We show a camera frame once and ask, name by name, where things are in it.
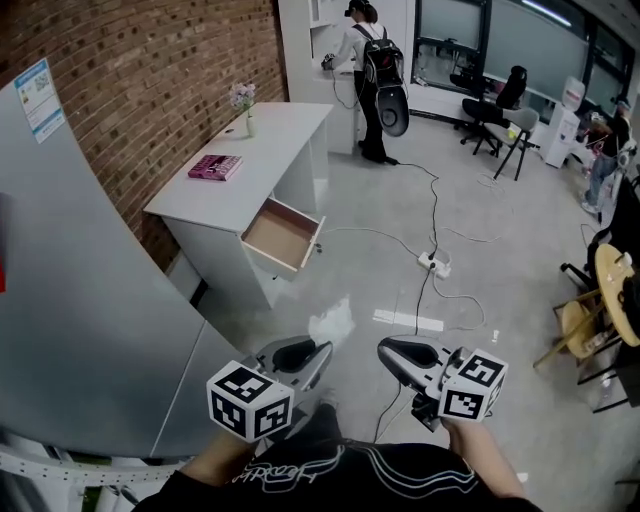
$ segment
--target white desk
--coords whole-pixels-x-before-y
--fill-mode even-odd
[[[191,158],[145,212],[163,218],[187,258],[225,303],[264,309],[280,276],[295,279],[322,222],[315,213],[328,185],[326,118],[331,105],[259,103],[256,136],[240,116]],[[191,179],[206,154],[242,156],[226,183]]]

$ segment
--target window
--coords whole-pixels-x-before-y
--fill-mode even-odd
[[[560,101],[569,76],[582,80],[588,51],[587,41],[548,15],[522,2],[493,0],[485,76],[506,80],[513,66],[522,66],[528,90]]]
[[[459,0],[422,0],[420,37],[478,49],[480,6]]]
[[[418,0],[413,82],[472,91],[481,82],[486,0]]]
[[[606,114],[613,116],[623,88],[622,82],[595,64],[591,71],[587,99],[594,105],[599,105]]]
[[[601,25],[596,35],[596,56],[611,64],[614,68],[624,71],[624,47],[611,32]]]
[[[522,66],[543,122],[570,76],[605,114],[629,94],[634,50],[572,0],[416,0],[415,35],[413,83],[491,101]]]

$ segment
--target white plastic container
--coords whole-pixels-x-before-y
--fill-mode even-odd
[[[582,98],[584,98],[585,87],[584,84],[570,76],[564,83],[564,93],[562,94],[562,104],[570,110],[575,112],[580,108],[582,104]]]

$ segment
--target ceiling light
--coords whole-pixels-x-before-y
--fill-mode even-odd
[[[549,16],[549,18],[552,18],[552,19],[556,20],[558,23],[561,23],[565,27],[570,27],[571,26],[571,23],[566,18],[563,18],[559,14],[556,14],[555,12],[550,11],[549,9],[547,9],[546,7],[541,6],[540,4],[532,2],[531,0],[522,0],[522,3],[524,5],[528,5],[532,9],[535,9],[536,11],[539,11],[539,12],[541,12],[543,14],[546,14],[547,16]]]

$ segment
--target cable on floor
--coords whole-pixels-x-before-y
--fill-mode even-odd
[[[392,238],[396,242],[399,242],[400,244],[402,244],[402,247],[404,247],[410,254],[412,254],[416,258],[420,258],[420,254],[418,254],[417,252],[412,250],[407,244],[405,244],[398,237],[390,235],[389,233],[384,233],[383,231],[378,231],[377,229],[371,229],[371,228],[333,228],[333,229],[328,229],[326,231],[323,231],[322,234],[324,235],[324,234],[327,234],[327,233],[333,233],[334,231],[370,231],[371,233],[378,233],[379,235],[384,235],[386,237]]]
[[[420,288],[420,296],[418,297],[418,305],[416,306],[416,332],[413,333],[414,336],[418,335],[418,320],[420,319],[420,304],[422,303],[422,296],[424,295],[424,287],[427,285],[427,281],[429,280],[429,276],[431,275],[431,270],[427,270],[427,277],[425,277],[424,282],[422,283],[422,288]]]
[[[435,189],[433,188],[433,184],[438,181],[440,179],[440,176],[436,176],[435,174],[433,174],[431,171],[428,171],[427,169],[425,169],[424,167],[422,167],[421,165],[418,164],[405,164],[402,162],[398,162],[398,165],[404,165],[406,167],[415,167],[417,169],[422,169],[424,172],[426,172],[429,176],[431,176],[433,179],[431,180],[431,192],[433,193],[433,196],[436,198],[435,202],[433,203],[433,213],[431,214],[431,220],[433,221],[433,237],[435,240],[435,244],[436,244],[436,248],[433,251],[433,253],[431,254],[431,257],[435,256],[436,252],[438,251],[438,230],[436,229],[436,208],[438,206],[438,194],[436,194]]]
[[[384,435],[387,433],[387,430],[389,430],[389,427],[391,427],[391,425],[393,424],[394,421],[396,421],[398,419],[398,416],[400,416],[405,409],[407,408],[407,406],[409,406],[409,404],[411,404],[413,402],[413,399],[415,398],[416,393],[414,393],[413,395],[411,395],[411,398],[409,398],[409,400],[407,400],[407,403],[404,404],[404,406],[402,407],[402,409],[400,409],[393,418],[391,418],[391,421],[389,421],[389,423],[387,423],[387,426],[384,427],[384,430],[382,431],[382,433],[376,437],[376,439],[373,441],[374,443],[377,443],[378,441],[380,441],[380,439],[382,439],[384,437]]]
[[[358,94],[358,97],[356,98],[356,102],[353,104],[352,107],[349,107],[344,101],[342,101],[340,99],[340,96],[338,96],[338,91],[336,90],[336,72],[333,70],[333,68],[331,68],[331,76],[333,77],[333,94],[336,95],[336,99],[342,103],[342,106],[344,108],[346,108],[347,110],[353,110],[354,108],[356,108],[358,106],[358,103],[360,103],[360,97],[362,96],[362,93],[364,92],[364,86],[367,83],[367,81],[365,80],[362,83],[362,87],[360,88],[360,94]]]
[[[396,393],[396,397],[393,399],[393,401],[389,404],[389,406],[382,411],[382,414],[378,417],[378,424],[376,425],[376,433],[373,436],[373,442],[375,443],[376,440],[378,439],[378,431],[380,430],[380,422],[382,421],[382,417],[389,411],[389,409],[391,409],[393,407],[393,405],[397,402],[398,398],[400,397],[400,393],[402,392],[402,384],[400,384],[400,381],[398,381],[398,392]]]
[[[482,178],[486,178],[489,181],[489,183],[483,183],[481,181]],[[498,190],[498,191],[500,191],[502,193],[503,201],[507,202],[507,192],[506,192],[506,190],[504,188],[502,188],[500,185],[498,185],[498,182],[496,180],[494,180],[492,176],[489,176],[488,174],[481,174],[477,181],[483,187],[487,187],[490,190]],[[516,212],[513,209],[513,206],[511,204],[509,204],[509,208],[511,209],[511,218],[513,219],[515,217]],[[501,238],[504,238],[507,235],[507,233],[509,232],[510,228],[511,228],[511,226],[509,225],[509,226],[507,226],[507,228],[505,229],[505,231],[504,231],[504,233],[502,235],[497,236],[495,238],[486,239],[486,240],[483,239],[483,238],[476,238],[476,237],[473,237],[473,236],[466,235],[464,233],[456,231],[455,229],[447,227],[447,226],[440,226],[437,229],[444,229],[446,231],[450,231],[451,233],[454,233],[454,234],[456,234],[458,236],[461,236],[462,238],[465,238],[465,239],[470,240],[472,242],[480,242],[480,243],[490,244],[490,243],[495,242],[496,240],[500,240]]]
[[[438,295],[440,295],[440,297],[442,297],[443,299],[469,299],[474,301],[478,307],[480,308],[480,312],[482,313],[482,322],[478,325],[476,325],[475,327],[466,327],[466,326],[458,326],[458,327],[451,327],[450,329],[447,329],[447,331],[475,331],[476,329],[480,329],[480,327],[482,327],[485,323],[486,323],[486,316],[484,314],[484,308],[482,307],[482,304],[480,304],[480,301],[478,299],[476,299],[473,295],[446,295],[444,293],[442,293],[439,289],[438,286],[436,285],[436,281],[437,279],[434,278],[433,279],[433,289],[436,291],[436,293]]]
[[[427,269],[427,277],[425,278],[424,282],[422,283],[422,287],[420,288],[420,296],[418,297],[418,305],[416,306],[416,330],[415,330],[415,335],[418,335],[418,318],[420,318],[419,313],[420,313],[420,304],[422,302],[422,296],[424,295],[424,287],[427,285],[427,281],[429,280],[429,276],[431,275],[431,270],[432,269]],[[380,416],[378,417],[378,423],[376,425],[376,432],[375,435],[373,436],[373,442],[375,443],[378,439],[380,439],[380,437],[382,437],[382,435],[384,434],[384,432],[387,431],[387,429],[389,428],[389,425],[391,425],[391,423],[393,423],[393,420],[395,420],[398,415],[396,414],[392,420],[387,423],[387,427],[384,429],[384,432],[382,432],[382,434],[380,434],[380,436],[378,436],[378,431],[380,430],[380,422],[382,421],[383,416],[389,412],[389,409],[391,409],[394,404],[398,401],[398,398],[400,397],[400,393],[402,392],[402,384],[400,384],[400,381],[398,381],[398,393],[396,394],[395,398],[393,399],[393,401],[389,404],[389,406],[382,411],[382,414],[380,414]]]

